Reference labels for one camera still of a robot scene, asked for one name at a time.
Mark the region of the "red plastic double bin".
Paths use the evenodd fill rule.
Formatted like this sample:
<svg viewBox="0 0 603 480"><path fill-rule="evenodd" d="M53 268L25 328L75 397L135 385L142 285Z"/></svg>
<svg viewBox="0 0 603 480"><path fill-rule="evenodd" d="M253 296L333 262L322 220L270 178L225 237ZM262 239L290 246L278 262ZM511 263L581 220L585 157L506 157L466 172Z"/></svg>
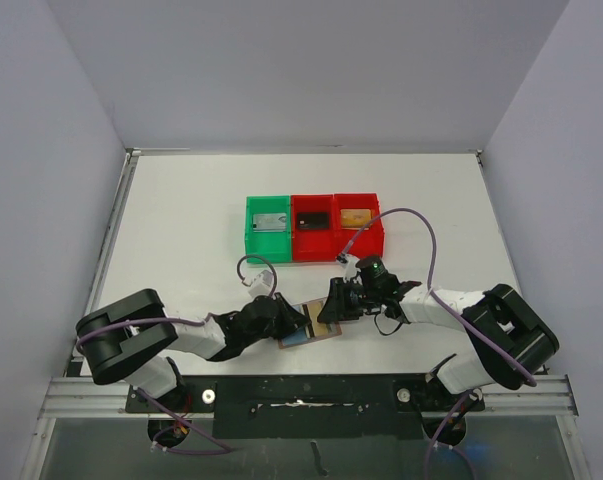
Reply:
<svg viewBox="0 0 603 480"><path fill-rule="evenodd" d="M376 193L334 193L291 196L292 261L332 262L353 239L357 230L342 229L340 210L365 208L373 211L373 217L380 213ZM325 211L330 215L327 230L299 230L296 227L298 212Z"/></svg>

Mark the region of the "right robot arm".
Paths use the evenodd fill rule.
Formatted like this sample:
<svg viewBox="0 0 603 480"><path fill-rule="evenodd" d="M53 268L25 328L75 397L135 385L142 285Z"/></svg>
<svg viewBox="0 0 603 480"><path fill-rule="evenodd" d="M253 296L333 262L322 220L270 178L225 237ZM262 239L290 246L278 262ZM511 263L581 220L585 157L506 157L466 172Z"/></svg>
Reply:
<svg viewBox="0 0 603 480"><path fill-rule="evenodd" d="M347 275L330 280L318 321L332 324L379 314L404 324L430 324L467 334L472 349L446 354L431 370L451 394L489 384L517 390L560 349L554 332L513 287L434 289L399 280L376 255L350 260Z"/></svg>

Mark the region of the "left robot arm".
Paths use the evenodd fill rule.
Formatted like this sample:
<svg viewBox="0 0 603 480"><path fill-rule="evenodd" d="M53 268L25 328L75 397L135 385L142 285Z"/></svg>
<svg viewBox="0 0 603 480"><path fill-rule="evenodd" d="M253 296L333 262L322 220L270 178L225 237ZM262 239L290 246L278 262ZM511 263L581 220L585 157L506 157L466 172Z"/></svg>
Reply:
<svg viewBox="0 0 603 480"><path fill-rule="evenodd" d="M143 289L84 316L76 348L97 385L124 381L159 399L180 387L178 368L165 350L225 362L253 344L281 340L311 324L281 294L260 295L242 309L203 318L169 317L153 289Z"/></svg>

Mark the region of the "blue credit card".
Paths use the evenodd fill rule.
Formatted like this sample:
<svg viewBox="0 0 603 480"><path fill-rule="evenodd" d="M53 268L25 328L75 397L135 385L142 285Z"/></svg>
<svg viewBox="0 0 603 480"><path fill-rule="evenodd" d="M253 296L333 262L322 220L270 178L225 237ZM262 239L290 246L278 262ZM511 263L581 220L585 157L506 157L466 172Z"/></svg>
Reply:
<svg viewBox="0 0 603 480"><path fill-rule="evenodd" d="M310 338L307 336L305 331L297 331L279 341L281 348L290 348L294 346L299 346L307 343Z"/></svg>

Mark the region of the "brown leather card holder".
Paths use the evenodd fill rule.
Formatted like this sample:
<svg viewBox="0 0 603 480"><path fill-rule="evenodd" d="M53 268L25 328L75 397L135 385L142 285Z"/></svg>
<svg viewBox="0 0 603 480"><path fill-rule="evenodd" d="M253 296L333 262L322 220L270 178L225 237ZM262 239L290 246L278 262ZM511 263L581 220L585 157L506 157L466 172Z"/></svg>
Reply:
<svg viewBox="0 0 603 480"><path fill-rule="evenodd" d="M303 329L299 329L293 334L279 340L278 346L280 349L288 349L328 340L342 334L339 323L324 324L318 321L318 315L323 309L325 302L325 298L320 298L293 306L297 312L307 316L311 323Z"/></svg>

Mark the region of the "green plastic bin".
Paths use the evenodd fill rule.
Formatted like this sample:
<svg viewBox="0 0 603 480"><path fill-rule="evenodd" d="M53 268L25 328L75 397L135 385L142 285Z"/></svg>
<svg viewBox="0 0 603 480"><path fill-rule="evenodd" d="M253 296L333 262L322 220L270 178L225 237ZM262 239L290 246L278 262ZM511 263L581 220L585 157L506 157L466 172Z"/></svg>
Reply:
<svg viewBox="0 0 603 480"><path fill-rule="evenodd" d="M245 207L244 247L271 263L292 261L291 197L248 196Z"/></svg>

